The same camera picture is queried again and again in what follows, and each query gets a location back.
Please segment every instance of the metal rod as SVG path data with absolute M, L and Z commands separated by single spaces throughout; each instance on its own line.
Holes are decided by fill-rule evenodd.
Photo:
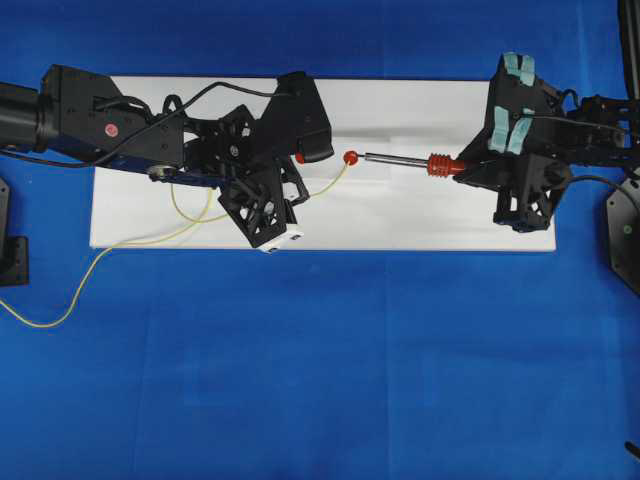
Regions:
M 426 167 L 429 164 L 429 160 L 424 158 L 399 157 L 396 155 L 382 155 L 380 153 L 367 152 L 364 155 L 358 154 L 358 157 L 362 157 L 369 162 L 390 163 L 395 165 L 416 165 Z
M 367 158 L 364 157 L 364 159 L 368 162 L 374 162 L 374 163 L 386 163 L 388 165 L 402 165 L 403 167 L 415 167 L 415 168 L 425 168 L 426 164 L 418 164 L 418 163 L 405 163 L 405 162 L 400 162 L 398 160 L 378 160 L 377 158 Z

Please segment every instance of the wire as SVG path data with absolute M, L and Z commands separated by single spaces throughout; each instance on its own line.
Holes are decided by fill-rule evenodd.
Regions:
M 340 178 L 344 175 L 344 172 L 347 170 L 347 167 L 348 167 L 348 165 L 345 164 L 345 166 L 342 168 L 342 170 L 340 171 L 338 176 L 336 178 L 334 178 L 333 181 L 331 183 L 329 183 L 329 185 L 327 185 L 325 188 L 323 188 L 322 190 L 320 190 L 317 193 L 314 193 L 311 196 L 312 197 L 318 196 L 318 195 L 321 195 L 321 194 L 326 193 L 327 191 L 329 191 L 338 182 L 338 180 L 340 180 Z M 108 254 L 110 254 L 114 249 L 120 248 L 120 247 L 143 247 L 143 246 L 149 246 L 149 245 L 156 245 L 156 244 L 159 244 L 159 243 L 163 243 L 163 242 L 172 240 L 175 237 L 177 237 L 179 235 L 182 235 L 183 233 L 186 233 L 187 231 L 191 230 L 192 228 L 196 227 L 199 224 L 211 223 L 211 222 L 215 222 L 217 220 L 222 220 L 223 218 L 228 217 L 227 214 L 224 214 L 224 215 L 219 215 L 217 217 L 209 218 L 209 219 L 206 219 L 206 220 L 202 219 L 211 208 L 211 200 L 212 200 L 212 198 L 213 198 L 213 190 L 208 188 L 207 189 L 207 203 L 206 203 L 204 209 L 202 210 L 202 212 L 196 218 L 191 218 L 187 214 L 185 214 L 180 209 L 180 207 L 178 206 L 178 203 L 176 202 L 176 198 L 175 198 L 173 184 L 171 184 L 171 202 L 173 203 L 173 206 L 176 209 L 176 211 L 178 212 L 178 214 L 180 214 L 180 216 L 182 218 L 188 220 L 190 223 L 188 225 L 185 225 L 184 227 L 179 228 L 175 232 L 170 233 L 170 234 L 165 235 L 165 236 L 160 237 L 160 238 L 156 238 L 156 239 L 153 239 L 153 240 L 144 240 L 144 239 L 125 240 L 125 241 L 122 241 L 122 242 L 118 242 L 118 243 L 112 245 L 109 248 L 104 249 L 102 252 L 100 252 L 93 259 L 93 261 L 89 265 L 89 268 L 87 268 L 87 271 L 85 272 L 84 276 L 82 277 L 82 280 L 80 280 L 80 284 L 78 285 L 78 288 L 76 288 L 76 291 L 73 294 L 73 297 L 71 298 L 71 303 L 69 304 L 69 307 L 67 307 L 67 310 L 65 311 L 65 313 L 60 318 L 58 318 L 57 320 L 54 320 L 54 321 L 52 321 L 50 323 L 36 323 L 36 322 L 33 322 L 33 321 L 27 319 L 25 316 L 23 316 L 19 312 L 17 312 L 11 305 L 9 305 L 7 302 L 5 302 L 2 299 L 0 299 L 0 307 L 3 307 L 13 317 L 15 317 L 17 320 L 19 320 L 20 322 L 22 322 L 23 324 L 25 324 L 25 325 L 27 325 L 29 327 L 37 328 L 37 329 L 49 329 L 49 328 L 57 327 L 62 322 L 64 322 L 67 318 L 69 318 L 69 316 L 75 310 L 75 308 L 76 308 L 76 306 L 78 304 L 78 299 L 80 298 L 80 294 L 82 293 L 84 287 L 86 286 L 87 282 L 91 278 L 91 275 L 93 274 L 93 272 L 96 269 L 96 266 L 98 265 L 100 260 L 102 260 Z
M 202 217 L 204 217 L 206 215 L 206 213 L 209 211 L 209 208 L 211 207 L 211 198 L 212 198 L 212 191 L 211 191 L 211 189 L 208 189 L 207 203 L 206 203 L 204 209 L 202 210 L 202 212 L 200 213 L 200 215 L 197 217 L 197 220 L 199 220 Z M 60 318 L 58 318 L 57 320 L 54 320 L 54 321 L 52 321 L 50 323 L 36 323 L 36 322 L 33 322 L 33 321 L 27 319 L 26 317 L 24 317 L 22 314 L 18 313 L 11 305 L 9 305 L 7 302 L 5 302 L 2 299 L 0 299 L 0 306 L 3 307 L 7 312 L 9 312 L 13 317 L 18 319 L 20 322 L 24 323 L 25 325 L 28 325 L 29 327 L 38 328 L 38 329 L 48 329 L 48 328 L 57 327 L 62 322 L 64 322 L 73 313 L 73 311 L 75 310 L 76 305 L 78 304 L 78 298 L 80 297 L 80 294 L 82 293 L 82 290 L 86 286 L 87 282 L 89 281 L 89 278 L 91 277 L 91 274 L 95 270 L 95 268 L 98 265 L 98 263 L 100 262 L 100 260 L 102 260 L 109 253 L 111 253 L 115 248 L 119 248 L 119 247 L 140 247 L 140 246 L 155 245 L 155 244 L 158 244 L 158 243 L 166 242 L 168 240 L 174 239 L 175 237 L 177 237 L 179 235 L 182 235 L 183 233 L 191 230 L 195 226 L 197 226 L 197 223 L 190 223 L 189 225 L 186 225 L 184 227 L 179 228 L 178 230 L 176 230 L 173 233 L 170 233 L 168 235 L 165 235 L 163 237 L 160 237 L 160 238 L 157 238 L 157 239 L 154 239 L 154 240 L 144 240 L 144 239 L 140 239 L 141 241 L 125 240 L 125 241 L 122 241 L 122 242 L 118 242 L 115 245 L 112 245 L 111 247 L 109 247 L 109 248 L 103 250 L 102 252 L 100 252 L 98 254 L 98 256 L 96 256 L 96 258 L 93 259 L 93 261 L 91 262 L 91 265 L 89 265 L 89 268 L 87 269 L 86 273 L 82 277 L 82 280 L 80 281 L 80 284 L 78 285 L 78 288 L 76 289 L 75 293 L 73 294 L 73 297 L 71 298 L 71 303 L 69 304 L 69 307 L 67 308 L 65 313 Z
M 333 188 L 333 186 L 338 183 L 338 180 L 340 180 L 342 178 L 342 176 L 344 175 L 344 173 L 347 171 L 347 169 L 349 168 L 348 164 L 344 164 L 344 167 L 342 167 L 342 170 L 340 170 L 340 173 L 338 173 L 338 176 L 336 178 L 334 178 L 331 183 L 329 183 L 329 185 L 327 185 L 326 187 L 324 187 L 322 190 L 320 190 L 319 192 L 316 193 L 312 193 L 310 196 L 311 197 L 317 197 L 319 195 L 322 195 L 323 193 L 327 193 L 329 190 L 331 190 Z
M 167 95 L 162 104 L 162 113 L 171 113 L 172 103 L 175 108 L 180 108 L 182 106 L 182 99 L 178 95 Z
M 173 183 L 171 184 L 171 203 L 173 203 L 173 208 L 176 209 L 176 212 L 178 212 L 178 215 L 180 215 L 185 220 L 188 220 L 193 223 L 211 223 L 217 220 L 222 220 L 223 218 L 226 218 L 229 216 L 229 214 L 225 213 L 224 215 L 218 215 L 217 217 L 207 218 L 206 220 L 191 218 L 189 215 L 184 213 L 178 206 L 178 202 L 176 201 L 175 189 L 173 188 Z
M 638 216 L 640 217 L 640 204 L 636 201 L 635 198 L 633 198 L 633 195 L 631 195 L 629 190 L 624 188 L 622 185 L 618 185 L 617 183 L 612 182 L 608 178 L 601 177 L 599 175 L 579 175 L 577 177 L 573 177 L 573 178 L 569 179 L 566 184 L 569 185 L 571 183 L 584 182 L 586 180 L 592 180 L 594 182 L 604 183 L 606 185 L 609 185 L 611 188 L 614 188 L 617 191 L 619 191 L 622 195 L 624 195 L 625 197 L 627 197 L 629 199 L 629 201 L 631 202 L 633 207 L 638 212 Z
M 556 117 L 554 115 L 544 115 L 544 114 L 536 114 L 536 113 L 525 113 L 522 115 L 525 118 L 539 118 L 543 120 L 553 120 L 561 123 L 569 123 L 571 125 L 577 125 L 579 127 L 594 127 L 594 128 L 603 128 L 605 130 L 612 130 L 614 132 L 631 135 L 635 138 L 640 138 L 640 134 L 632 132 L 631 130 L 627 130 L 622 127 L 614 127 L 612 125 L 604 125 L 602 123 L 593 123 L 593 122 L 582 122 L 579 120 L 572 120 L 570 118 L 565 117 Z
M 580 102 L 578 101 L 578 93 L 573 88 L 567 88 L 560 93 L 560 97 L 558 98 L 558 106 L 562 106 L 562 104 L 564 103 L 564 99 L 567 98 L 567 95 L 569 94 L 571 94 L 571 98 L 573 99 L 573 105 L 576 108 L 579 108 Z
M 111 157 L 113 157 L 114 155 L 117 155 L 119 152 L 122 151 L 124 147 L 129 145 L 131 142 L 133 142 L 140 136 L 144 135 L 145 133 L 149 132 L 150 130 L 166 123 L 167 121 L 169 121 L 169 119 L 175 117 L 176 115 L 179 115 L 180 113 L 184 112 L 187 108 L 189 108 L 191 105 L 193 105 L 198 100 L 200 100 L 202 96 L 206 95 L 208 92 L 210 92 L 216 87 L 225 87 L 230 90 L 236 90 L 238 92 L 247 93 L 249 95 L 255 95 L 258 97 L 266 97 L 266 98 L 293 96 L 292 93 L 265 93 L 265 92 L 259 92 L 257 90 L 251 90 L 249 88 L 240 87 L 238 85 L 233 85 L 232 83 L 217 81 L 204 87 L 202 90 L 196 93 L 193 97 L 191 97 L 191 99 L 187 101 L 187 103 L 177 107 L 171 113 L 161 116 L 158 120 L 153 122 L 151 125 L 147 125 L 146 127 L 141 128 L 137 132 L 132 133 L 127 138 L 125 138 L 122 142 L 116 145 L 113 150 L 105 153 L 104 155 L 102 155 L 96 160 L 92 160 L 90 162 L 82 162 L 82 163 L 55 162 L 51 160 L 45 160 L 43 158 L 36 158 L 36 157 L 29 157 L 26 155 L 15 154 L 7 150 L 0 150 L 0 155 L 5 155 L 7 157 L 15 158 L 17 160 L 22 160 L 25 162 L 38 163 L 41 165 L 49 165 L 53 167 L 63 167 L 63 168 L 88 168 L 88 167 L 95 167 L 97 165 L 102 165 L 103 163 L 106 163 L 109 160 L 111 160 Z
M 336 183 L 338 183 L 338 180 L 340 180 L 340 178 L 342 178 L 344 173 L 347 171 L 347 168 L 349 168 L 349 165 L 347 165 L 345 163 L 344 167 L 342 167 L 342 170 L 340 170 L 340 173 L 338 173 L 338 175 L 329 183 L 329 185 L 327 185 L 322 190 L 320 190 L 320 191 L 318 191 L 316 193 L 312 193 L 309 196 L 310 197 L 317 197 L 318 195 L 322 195 L 323 193 L 326 193 L 329 190 L 331 190 L 334 187 L 334 185 Z M 190 217 L 189 215 L 184 213 L 184 211 L 178 206 L 178 202 L 176 200 L 176 194 L 175 194 L 175 189 L 174 189 L 173 184 L 171 184 L 171 203 L 173 203 L 173 207 L 175 208 L 176 212 L 178 212 L 178 215 L 180 215 L 185 220 L 188 220 L 188 221 L 194 222 L 194 223 L 210 223 L 210 222 L 215 222 L 217 220 L 221 220 L 221 219 L 226 218 L 226 217 L 229 216 L 228 214 L 224 214 L 224 215 L 219 215 L 217 217 L 208 218 L 206 220 L 198 220 L 198 219 Z
M 144 110 L 145 117 L 147 117 L 147 120 L 151 121 L 153 119 L 153 113 L 151 112 L 151 107 L 149 107 L 149 105 L 143 100 L 140 100 L 137 97 L 131 97 L 129 95 L 122 95 L 120 97 L 113 97 L 107 100 L 103 100 L 101 102 L 96 103 L 94 108 L 99 111 L 99 110 L 104 110 L 106 108 L 115 107 L 116 105 L 123 105 L 123 104 L 137 105 L 139 107 L 142 107 L 142 109 Z

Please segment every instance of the red bellows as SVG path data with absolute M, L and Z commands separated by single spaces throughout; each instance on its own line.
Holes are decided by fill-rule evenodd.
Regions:
M 464 163 L 449 155 L 432 153 L 427 164 L 427 173 L 433 177 L 448 177 L 464 171 Z

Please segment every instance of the hex bracket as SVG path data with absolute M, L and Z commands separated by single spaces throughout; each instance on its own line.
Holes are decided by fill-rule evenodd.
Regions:
M 636 174 L 640 174 L 640 169 L 636 170 Z M 622 187 L 640 203 L 637 183 L 627 179 Z M 606 211 L 611 268 L 629 288 L 640 295 L 640 216 L 629 199 L 619 191 L 607 198 Z

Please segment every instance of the mounting bracket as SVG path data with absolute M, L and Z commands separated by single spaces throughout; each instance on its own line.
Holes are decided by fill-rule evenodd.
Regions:
M 637 185 L 630 178 L 622 184 L 640 203 Z M 607 198 L 607 223 L 611 268 L 640 295 L 640 216 L 629 199 L 617 190 Z
M 0 178 L 0 287 L 29 283 L 29 242 L 27 237 L 8 237 L 11 190 Z

